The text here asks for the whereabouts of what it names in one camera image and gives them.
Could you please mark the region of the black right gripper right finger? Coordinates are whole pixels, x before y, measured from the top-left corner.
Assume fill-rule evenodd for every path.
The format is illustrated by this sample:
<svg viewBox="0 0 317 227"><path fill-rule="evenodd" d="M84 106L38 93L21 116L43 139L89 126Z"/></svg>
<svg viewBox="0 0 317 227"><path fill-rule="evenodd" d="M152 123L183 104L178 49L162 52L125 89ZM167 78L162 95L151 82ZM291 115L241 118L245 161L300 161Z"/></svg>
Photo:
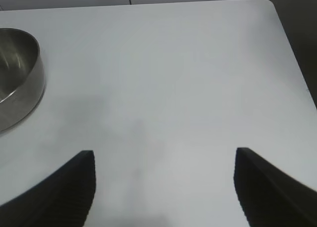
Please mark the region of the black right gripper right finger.
<svg viewBox="0 0 317 227"><path fill-rule="evenodd" d="M250 148L237 148L233 180L249 226L317 225L317 192Z"/></svg>

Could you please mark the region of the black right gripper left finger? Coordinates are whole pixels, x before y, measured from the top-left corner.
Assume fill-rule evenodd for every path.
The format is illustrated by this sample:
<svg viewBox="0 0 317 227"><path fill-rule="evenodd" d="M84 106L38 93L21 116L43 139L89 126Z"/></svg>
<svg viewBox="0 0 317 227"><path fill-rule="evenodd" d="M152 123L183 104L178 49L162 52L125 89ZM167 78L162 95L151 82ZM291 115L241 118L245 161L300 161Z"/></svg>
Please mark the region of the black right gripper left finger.
<svg viewBox="0 0 317 227"><path fill-rule="evenodd" d="M82 227L96 192L95 155L79 152L0 207L2 227Z"/></svg>

